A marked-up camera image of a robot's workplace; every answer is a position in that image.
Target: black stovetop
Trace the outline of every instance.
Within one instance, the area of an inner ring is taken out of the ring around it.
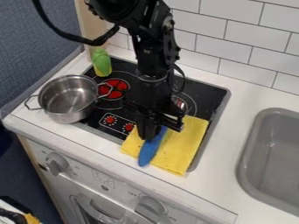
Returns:
[[[121,98],[124,91],[130,91],[130,97],[139,94],[138,92],[135,93],[136,84],[132,76],[135,73],[136,64],[114,58],[111,58],[111,61],[113,72],[107,78],[96,76],[92,67],[85,73],[86,76],[93,78],[98,84],[102,82],[109,83],[114,87],[114,90],[111,95],[100,99],[93,114],[81,122],[124,140],[133,129],[136,120],[134,113],[122,106]],[[176,76],[175,85],[180,86],[181,83],[182,78]],[[108,89],[105,86],[99,87],[100,94],[105,94],[107,91]],[[188,80],[187,78],[184,92],[173,97],[184,101],[187,105],[187,115],[211,121],[226,94],[225,89]]]

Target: floor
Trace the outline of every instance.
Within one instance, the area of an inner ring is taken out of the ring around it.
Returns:
[[[32,210],[44,224],[62,224],[52,201],[22,148],[0,130],[0,196],[9,196]]]

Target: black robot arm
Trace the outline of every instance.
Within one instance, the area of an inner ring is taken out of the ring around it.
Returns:
[[[184,105],[179,106],[172,95],[174,70],[184,73],[175,65],[180,48],[174,37],[174,20],[170,8],[162,0],[85,0],[94,15],[115,26],[103,36],[89,40],[65,33],[55,27],[39,0],[32,0],[43,20],[61,37],[91,46],[101,46],[117,33],[119,26],[127,28],[132,36],[138,60],[135,77],[139,97],[127,93],[125,105],[136,113],[139,136],[152,139],[165,125],[173,130],[183,128]]]

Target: pot handle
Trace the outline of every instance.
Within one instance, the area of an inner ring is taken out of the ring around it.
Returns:
[[[97,98],[97,100],[99,100],[100,98],[104,98],[104,97],[110,95],[112,93],[112,91],[113,91],[113,86],[111,86],[109,83],[103,82],[103,83],[98,84],[98,87],[99,86],[109,86],[110,89],[109,89],[109,91],[106,94],[99,95],[98,98]]]
[[[28,105],[29,100],[30,100],[31,98],[33,98],[33,97],[38,97],[38,95],[37,95],[37,94],[33,94],[33,95],[29,96],[29,97],[27,98],[27,100],[24,102],[24,105],[25,105],[29,110],[39,110],[39,109],[42,109],[42,108],[31,108],[31,107]]]

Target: toy kitchen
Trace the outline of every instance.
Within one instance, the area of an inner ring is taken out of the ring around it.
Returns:
[[[172,101],[208,121],[206,133],[184,175],[141,167],[121,152],[136,126],[122,104],[126,93],[140,94],[132,79],[136,56],[106,50],[108,77],[95,74],[85,49],[1,108],[3,125],[17,134],[64,223],[299,223],[299,96],[181,65],[185,88]],[[31,96],[70,74],[95,81],[105,97],[87,118],[63,124],[34,109],[40,105]],[[175,85],[183,82],[174,76]]]

